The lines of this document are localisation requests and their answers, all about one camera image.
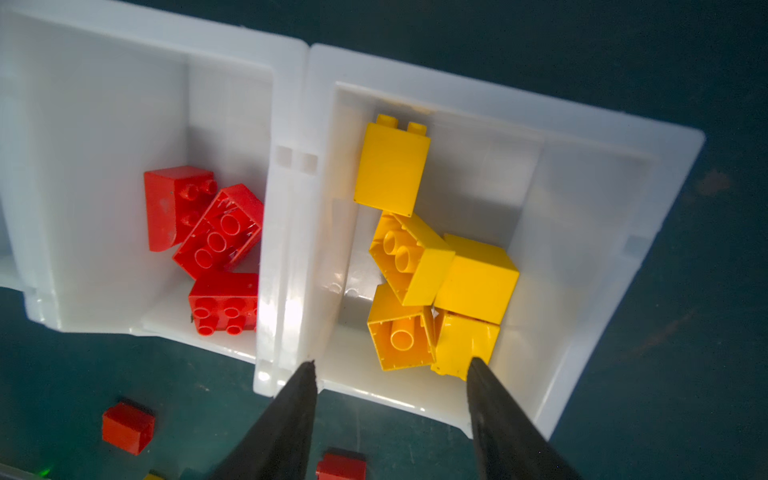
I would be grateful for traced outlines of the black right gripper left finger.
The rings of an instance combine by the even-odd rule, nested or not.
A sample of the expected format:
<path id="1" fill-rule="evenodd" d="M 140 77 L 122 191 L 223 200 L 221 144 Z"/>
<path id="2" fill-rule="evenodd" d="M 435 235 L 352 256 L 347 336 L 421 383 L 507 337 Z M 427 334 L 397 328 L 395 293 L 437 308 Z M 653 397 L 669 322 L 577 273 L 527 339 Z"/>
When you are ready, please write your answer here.
<path id="1" fill-rule="evenodd" d="M 303 479 L 318 389 L 316 367 L 302 363 L 211 479 Z"/>

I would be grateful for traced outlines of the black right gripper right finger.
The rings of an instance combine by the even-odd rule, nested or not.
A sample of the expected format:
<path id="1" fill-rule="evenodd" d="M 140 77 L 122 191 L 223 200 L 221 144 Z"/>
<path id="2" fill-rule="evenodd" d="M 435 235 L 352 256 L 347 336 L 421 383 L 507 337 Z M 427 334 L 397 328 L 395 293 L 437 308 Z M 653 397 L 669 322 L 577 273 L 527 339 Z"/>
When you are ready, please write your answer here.
<path id="1" fill-rule="evenodd" d="M 467 381 L 475 456 L 481 479 L 579 479 L 479 357 Z"/>

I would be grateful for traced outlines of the red lego long brick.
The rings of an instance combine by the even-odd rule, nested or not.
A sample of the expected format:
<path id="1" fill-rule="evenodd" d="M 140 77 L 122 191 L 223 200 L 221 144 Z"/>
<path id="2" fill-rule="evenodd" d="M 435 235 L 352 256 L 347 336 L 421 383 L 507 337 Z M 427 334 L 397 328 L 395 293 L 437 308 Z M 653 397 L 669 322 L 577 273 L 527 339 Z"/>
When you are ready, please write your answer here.
<path id="1" fill-rule="evenodd" d="M 258 273 L 214 272 L 197 279 L 188 295 L 197 333 L 236 336 L 255 331 L 258 294 Z"/>

